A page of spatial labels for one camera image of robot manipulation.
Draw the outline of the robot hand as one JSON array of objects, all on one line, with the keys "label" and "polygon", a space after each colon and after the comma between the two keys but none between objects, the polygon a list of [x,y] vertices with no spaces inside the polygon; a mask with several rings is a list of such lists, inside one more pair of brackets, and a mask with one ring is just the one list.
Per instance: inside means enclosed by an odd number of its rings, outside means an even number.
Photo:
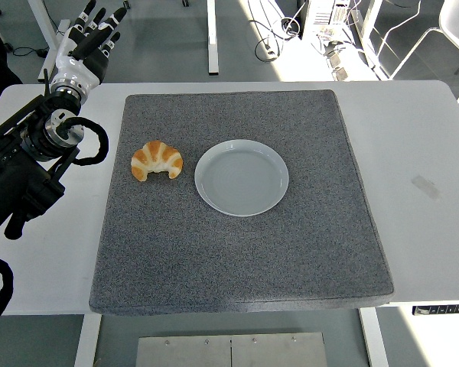
[{"label": "robot hand", "polygon": [[56,75],[50,81],[52,91],[76,94],[84,102],[91,90],[105,78],[109,57],[120,38],[117,27],[128,10],[122,6],[111,15],[95,1],[87,2],[68,28],[56,56]]}]

